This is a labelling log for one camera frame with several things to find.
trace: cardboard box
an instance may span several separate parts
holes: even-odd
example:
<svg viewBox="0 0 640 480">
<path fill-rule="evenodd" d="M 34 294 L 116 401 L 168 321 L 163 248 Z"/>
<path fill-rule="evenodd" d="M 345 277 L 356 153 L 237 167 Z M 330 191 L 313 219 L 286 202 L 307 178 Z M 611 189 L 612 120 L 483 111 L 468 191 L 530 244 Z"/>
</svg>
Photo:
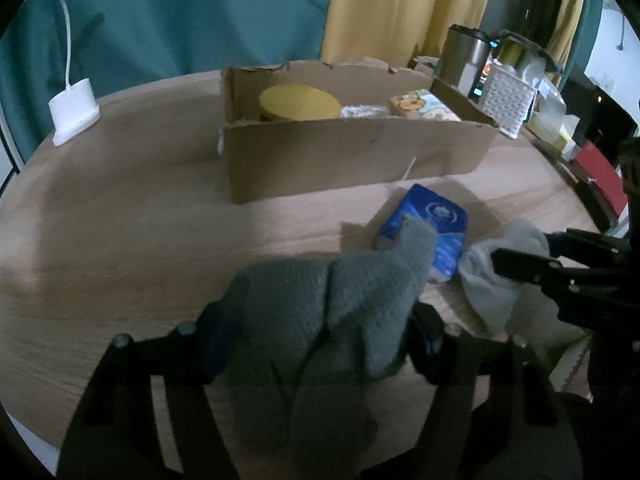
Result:
<svg viewBox="0 0 640 480">
<path fill-rule="evenodd" d="M 403 118 L 261 123 L 258 96 L 299 82 L 345 105 L 383 105 L 399 93 L 430 88 L 463 121 Z M 498 133 L 465 96 L 438 79 L 380 62 L 295 61 L 224 71 L 225 156 L 235 203 L 323 189 L 473 171 Z"/>
</svg>

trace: metal screw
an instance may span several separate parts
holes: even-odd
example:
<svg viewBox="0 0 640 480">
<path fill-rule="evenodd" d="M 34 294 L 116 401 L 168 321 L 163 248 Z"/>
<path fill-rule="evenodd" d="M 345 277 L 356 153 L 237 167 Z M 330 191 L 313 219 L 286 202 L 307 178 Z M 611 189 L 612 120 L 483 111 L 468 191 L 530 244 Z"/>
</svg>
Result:
<svg viewBox="0 0 640 480">
<path fill-rule="evenodd" d="M 448 323 L 444 327 L 444 333 L 451 337 L 460 337 L 462 335 L 462 327 L 456 323 Z"/>
<path fill-rule="evenodd" d="M 118 334 L 114 336 L 111 340 L 111 344 L 113 344 L 116 348 L 124 348 L 131 343 L 131 336 L 129 334 Z"/>
<path fill-rule="evenodd" d="M 521 335 L 515 334 L 511 340 L 513 341 L 513 344 L 516 346 L 519 346 L 520 348 L 524 348 L 525 346 L 527 346 L 527 340 L 524 339 Z"/>
<path fill-rule="evenodd" d="M 196 331 L 196 324 L 193 321 L 181 321 L 175 329 L 180 335 L 191 335 Z"/>
</svg>

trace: yellow lid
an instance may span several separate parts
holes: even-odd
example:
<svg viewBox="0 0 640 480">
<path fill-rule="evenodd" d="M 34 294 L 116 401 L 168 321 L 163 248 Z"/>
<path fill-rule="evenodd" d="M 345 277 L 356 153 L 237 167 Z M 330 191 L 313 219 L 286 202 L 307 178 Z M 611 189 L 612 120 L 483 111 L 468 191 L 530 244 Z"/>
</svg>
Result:
<svg viewBox="0 0 640 480">
<path fill-rule="evenodd" d="M 258 100 L 262 115 L 269 120 L 335 119 L 342 109 L 331 94 L 299 83 L 267 88 Z"/>
</svg>

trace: white plastic basket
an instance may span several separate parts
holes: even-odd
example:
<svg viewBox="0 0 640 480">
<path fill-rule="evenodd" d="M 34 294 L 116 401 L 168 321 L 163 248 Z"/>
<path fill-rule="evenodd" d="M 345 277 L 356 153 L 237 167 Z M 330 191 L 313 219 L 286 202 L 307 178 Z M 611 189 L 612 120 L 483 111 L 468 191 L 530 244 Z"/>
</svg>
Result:
<svg viewBox="0 0 640 480">
<path fill-rule="evenodd" d="M 533 86 L 493 64 L 478 107 L 497 121 L 502 133 L 515 139 L 535 95 Z"/>
</svg>

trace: blue packet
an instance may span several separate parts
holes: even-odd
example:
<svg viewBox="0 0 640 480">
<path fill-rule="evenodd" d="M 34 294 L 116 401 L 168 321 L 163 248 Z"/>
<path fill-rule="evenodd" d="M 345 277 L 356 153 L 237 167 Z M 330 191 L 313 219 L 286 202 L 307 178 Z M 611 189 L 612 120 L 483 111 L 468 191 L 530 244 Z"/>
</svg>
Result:
<svg viewBox="0 0 640 480">
<path fill-rule="evenodd" d="M 428 222 L 438 232 L 430 280 L 441 283 L 448 281 L 456 273 L 462 254 L 467 224 L 466 211 L 436 192 L 414 184 L 391 218 L 378 231 L 375 240 L 377 249 L 388 247 L 396 238 L 405 214 Z"/>
</svg>

